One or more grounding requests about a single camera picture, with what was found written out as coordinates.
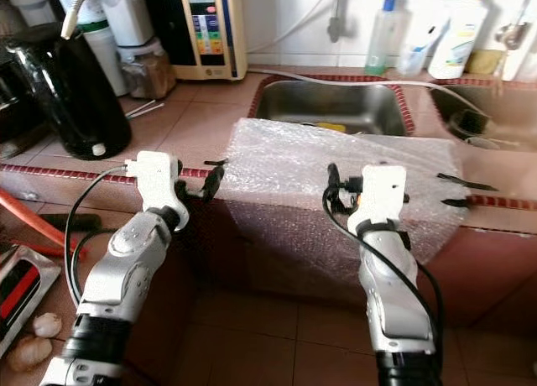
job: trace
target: garlic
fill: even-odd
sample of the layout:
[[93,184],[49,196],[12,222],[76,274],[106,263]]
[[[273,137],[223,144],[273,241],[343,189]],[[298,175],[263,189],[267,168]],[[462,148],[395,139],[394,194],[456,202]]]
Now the garlic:
[[37,337],[51,338],[61,330],[61,317],[55,313],[45,313],[34,319],[34,333]]
[[26,336],[8,354],[9,367],[15,372],[29,371],[52,352],[48,338]]

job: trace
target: white hose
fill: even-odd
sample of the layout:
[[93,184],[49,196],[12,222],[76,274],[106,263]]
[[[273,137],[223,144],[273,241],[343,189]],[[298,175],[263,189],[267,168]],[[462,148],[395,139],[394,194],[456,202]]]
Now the white hose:
[[290,34],[292,34],[297,28],[302,26],[302,24],[304,24],[310,18],[311,14],[315,11],[319,4],[321,4],[322,1],[323,0],[317,0],[313,7],[310,8],[310,11],[304,14],[302,18],[300,18],[296,23],[289,27],[289,29],[287,29],[283,34],[281,34],[277,38],[270,40],[269,42],[265,42],[264,44],[260,44],[258,46],[253,46],[252,48],[248,49],[248,53],[257,52],[258,50],[268,48],[269,46],[277,44],[279,41],[287,38]]
[[61,37],[63,39],[69,39],[76,28],[78,22],[78,12],[81,10],[82,4],[85,0],[74,0],[70,9],[65,13],[64,23],[61,26]]
[[438,84],[433,84],[432,82],[426,82],[426,81],[367,81],[367,82],[355,82],[355,81],[328,81],[328,80],[320,80],[318,78],[311,78],[308,76],[301,76],[300,74],[294,74],[294,73],[288,73],[286,71],[279,71],[279,70],[270,70],[270,69],[248,69],[251,73],[261,73],[261,74],[275,74],[278,76],[285,76],[289,78],[295,78],[296,80],[302,80],[302,81],[309,81],[314,82],[316,84],[327,84],[329,86],[425,86],[427,88],[433,88],[438,91],[442,91],[448,95],[451,95],[452,97],[456,98],[458,101],[461,101],[466,106],[470,107],[476,112],[479,112],[485,117],[490,117],[488,114],[486,114],[484,111],[482,111],[480,108],[476,107],[473,103],[468,101],[465,97],[460,96],[456,92],[445,88],[444,86],[439,86]]

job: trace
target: control panel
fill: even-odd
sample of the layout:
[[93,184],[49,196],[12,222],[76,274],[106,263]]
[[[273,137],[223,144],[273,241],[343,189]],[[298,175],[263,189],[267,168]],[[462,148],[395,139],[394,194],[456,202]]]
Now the control panel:
[[189,0],[196,47],[203,65],[224,65],[222,37],[215,0]]

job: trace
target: yellow sponge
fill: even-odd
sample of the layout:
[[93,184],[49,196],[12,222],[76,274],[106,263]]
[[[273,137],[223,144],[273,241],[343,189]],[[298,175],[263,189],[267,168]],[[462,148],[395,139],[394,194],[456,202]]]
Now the yellow sponge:
[[466,73],[492,74],[502,58],[501,50],[474,50],[464,69]]
[[336,130],[337,132],[345,132],[345,126],[342,124],[324,123],[319,122],[316,124],[319,128],[329,128],[330,130]]

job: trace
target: faucet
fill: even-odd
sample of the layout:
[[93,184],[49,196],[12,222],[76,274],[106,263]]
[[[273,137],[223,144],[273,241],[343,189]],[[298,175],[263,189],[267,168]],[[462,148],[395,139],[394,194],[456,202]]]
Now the faucet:
[[344,7],[343,0],[334,0],[332,7],[332,15],[330,17],[330,22],[328,25],[328,35],[330,36],[330,41],[335,43],[339,40],[344,24]]
[[508,53],[510,50],[517,50],[520,47],[528,32],[529,26],[531,25],[530,22],[525,20],[526,12],[528,11],[531,1],[532,0],[524,0],[511,23],[501,27],[494,35],[494,38],[505,46],[505,51],[493,74],[493,95],[495,97],[500,97],[503,94],[503,68],[505,67]]
[[507,50],[516,50],[522,44],[524,36],[529,28],[529,22],[524,21],[524,16],[531,0],[524,0],[519,12],[509,25],[504,25],[498,30],[495,38],[498,42],[505,44]]

